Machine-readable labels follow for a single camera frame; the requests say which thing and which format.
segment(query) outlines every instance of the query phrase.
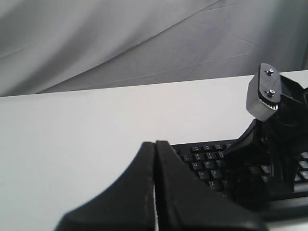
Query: black keyboard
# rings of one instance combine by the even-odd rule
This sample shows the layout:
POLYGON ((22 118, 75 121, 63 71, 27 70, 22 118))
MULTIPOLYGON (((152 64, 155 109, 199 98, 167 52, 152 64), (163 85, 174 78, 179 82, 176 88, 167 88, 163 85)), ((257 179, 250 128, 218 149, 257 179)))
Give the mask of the black keyboard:
POLYGON ((233 173, 234 169, 224 160, 224 151, 234 142, 212 141, 172 147, 187 167, 212 190, 259 213, 264 220, 308 215, 308 152, 301 154, 294 193, 276 196, 266 190, 265 183, 270 175, 266 160, 247 165, 240 172, 233 173))

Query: gray fabric backdrop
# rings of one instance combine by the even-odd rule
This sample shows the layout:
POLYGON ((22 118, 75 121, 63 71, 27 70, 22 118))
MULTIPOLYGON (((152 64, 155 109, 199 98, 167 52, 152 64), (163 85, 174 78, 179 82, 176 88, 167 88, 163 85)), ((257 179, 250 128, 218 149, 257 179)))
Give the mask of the gray fabric backdrop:
POLYGON ((0 10, 1 96, 306 64, 307 0, 14 1, 0 10))

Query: metal screw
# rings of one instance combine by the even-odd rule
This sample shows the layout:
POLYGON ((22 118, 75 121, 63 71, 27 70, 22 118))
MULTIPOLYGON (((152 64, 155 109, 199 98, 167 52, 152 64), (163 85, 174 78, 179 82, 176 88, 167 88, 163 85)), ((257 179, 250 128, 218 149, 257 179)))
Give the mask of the metal screw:
POLYGON ((273 97, 274 94, 275 94, 275 91, 273 89, 270 89, 269 92, 268 92, 268 96, 273 97))
POLYGON ((265 72, 266 72, 266 74, 267 74, 268 76, 272 76, 272 75, 274 74, 274 70, 273 70, 273 69, 266 70, 265 72))

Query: screw head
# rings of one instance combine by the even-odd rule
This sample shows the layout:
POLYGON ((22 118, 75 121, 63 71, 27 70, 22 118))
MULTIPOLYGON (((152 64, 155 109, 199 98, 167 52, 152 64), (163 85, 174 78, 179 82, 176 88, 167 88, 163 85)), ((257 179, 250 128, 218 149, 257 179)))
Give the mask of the screw head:
POLYGON ((273 97, 274 94, 275 94, 275 91, 274 91, 273 89, 270 89, 270 90, 268 91, 268 96, 269 96, 269 97, 273 97))
POLYGON ((266 72, 266 74, 267 74, 268 76, 272 76, 272 75, 274 74, 274 70, 273 70, 273 69, 266 70, 265 72, 266 72))

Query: white tabletop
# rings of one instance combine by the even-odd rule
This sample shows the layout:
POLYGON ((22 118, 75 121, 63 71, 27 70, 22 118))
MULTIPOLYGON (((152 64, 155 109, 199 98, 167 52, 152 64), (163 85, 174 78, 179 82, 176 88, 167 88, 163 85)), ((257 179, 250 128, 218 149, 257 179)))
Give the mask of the white tabletop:
MULTIPOLYGON (((285 75, 308 87, 307 71, 285 75)), ((54 229, 119 177, 143 141, 238 138, 253 119, 250 79, 0 98, 0 230, 54 229)), ((269 227, 308 229, 308 219, 269 227)))

